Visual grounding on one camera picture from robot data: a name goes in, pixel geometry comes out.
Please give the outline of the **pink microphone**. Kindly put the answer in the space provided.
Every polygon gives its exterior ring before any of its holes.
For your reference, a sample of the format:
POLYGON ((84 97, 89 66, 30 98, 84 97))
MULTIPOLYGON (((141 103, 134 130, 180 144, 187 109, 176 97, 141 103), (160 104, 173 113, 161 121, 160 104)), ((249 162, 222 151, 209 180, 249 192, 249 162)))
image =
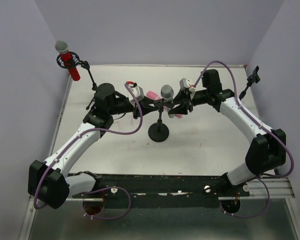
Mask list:
MULTIPOLYGON (((148 92, 146 93, 146 96, 147 96, 149 99, 154 100, 154 101, 156 101, 156 100, 161 100, 161 99, 162 99, 158 94, 156 94, 156 93, 153 92, 153 91, 148 91, 148 92)), ((181 114, 174 114, 174 115, 169 115, 169 117, 170 117, 170 118, 177 117, 177 118, 180 119, 180 118, 182 118, 182 115, 181 115, 181 114)))

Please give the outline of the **silver microphone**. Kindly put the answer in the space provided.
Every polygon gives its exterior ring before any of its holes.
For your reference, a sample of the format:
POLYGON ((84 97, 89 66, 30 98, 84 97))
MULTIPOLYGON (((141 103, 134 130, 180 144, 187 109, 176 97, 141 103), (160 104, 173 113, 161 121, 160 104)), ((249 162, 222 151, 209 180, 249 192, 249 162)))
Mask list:
POLYGON ((163 85, 160 90, 160 95, 166 103, 169 104, 173 103, 174 90, 170 85, 168 84, 163 85))

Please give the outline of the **black round-base stand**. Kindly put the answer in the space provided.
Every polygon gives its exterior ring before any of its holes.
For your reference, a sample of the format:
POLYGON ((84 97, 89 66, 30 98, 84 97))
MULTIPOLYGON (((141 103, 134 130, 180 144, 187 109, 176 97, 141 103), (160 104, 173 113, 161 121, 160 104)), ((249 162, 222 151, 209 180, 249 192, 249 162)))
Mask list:
POLYGON ((149 138, 156 142, 156 143, 162 143, 169 137, 169 128, 163 123, 162 115, 164 111, 164 107, 167 106, 167 103, 165 100, 155 100, 154 106, 158 108, 158 119, 156 123, 153 123, 149 129, 148 129, 148 136, 149 138))
POLYGON ((253 84, 257 84, 260 82, 260 77, 258 75, 260 67, 257 65, 254 70, 252 71, 252 74, 250 76, 247 77, 247 83, 246 83, 246 87, 244 88, 244 90, 239 94, 239 99, 242 100, 246 94, 248 89, 253 85, 253 84))

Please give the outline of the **red glitter microphone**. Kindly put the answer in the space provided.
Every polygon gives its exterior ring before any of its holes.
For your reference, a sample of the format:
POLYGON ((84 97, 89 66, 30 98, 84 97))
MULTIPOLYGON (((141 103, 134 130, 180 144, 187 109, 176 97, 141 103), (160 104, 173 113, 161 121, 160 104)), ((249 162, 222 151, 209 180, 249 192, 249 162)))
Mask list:
POLYGON ((79 81, 81 77, 77 70, 74 57, 68 49, 67 43, 62 40, 58 40, 56 41, 54 47, 55 50, 59 53, 57 62, 60 63, 61 67, 64 67, 68 70, 69 75, 74 81, 79 81))

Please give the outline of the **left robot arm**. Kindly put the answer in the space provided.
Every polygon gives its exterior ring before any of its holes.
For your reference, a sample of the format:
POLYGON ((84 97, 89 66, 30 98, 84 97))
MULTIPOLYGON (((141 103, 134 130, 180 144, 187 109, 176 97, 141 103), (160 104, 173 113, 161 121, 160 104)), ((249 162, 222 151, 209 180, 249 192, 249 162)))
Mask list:
POLYGON ((94 94, 93 106, 84 117, 76 133, 54 154, 44 161, 35 160, 29 167, 28 193, 34 197, 33 206, 59 208, 68 197, 89 193, 96 185, 91 173, 69 176, 70 170, 86 150, 105 133, 120 135, 111 130, 113 116, 132 113, 139 124, 143 117, 160 109, 161 101, 146 97, 143 89, 134 82, 126 82, 129 96, 117 92, 110 83, 99 85, 94 94))

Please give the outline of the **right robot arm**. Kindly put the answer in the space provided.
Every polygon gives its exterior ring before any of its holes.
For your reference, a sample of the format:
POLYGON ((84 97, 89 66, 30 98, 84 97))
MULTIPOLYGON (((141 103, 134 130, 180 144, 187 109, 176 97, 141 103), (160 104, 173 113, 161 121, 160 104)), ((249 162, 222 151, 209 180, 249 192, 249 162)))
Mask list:
POLYGON ((282 166, 286 162, 286 134, 273 129, 253 115, 231 89, 223 89, 219 72, 205 70, 199 77, 204 90, 196 89, 198 83, 183 78, 179 92, 174 94, 170 85, 161 88, 161 97, 169 115, 187 114, 194 106, 208 104, 228 118, 246 137, 250 146, 241 164, 222 176, 221 189, 229 189, 282 166))

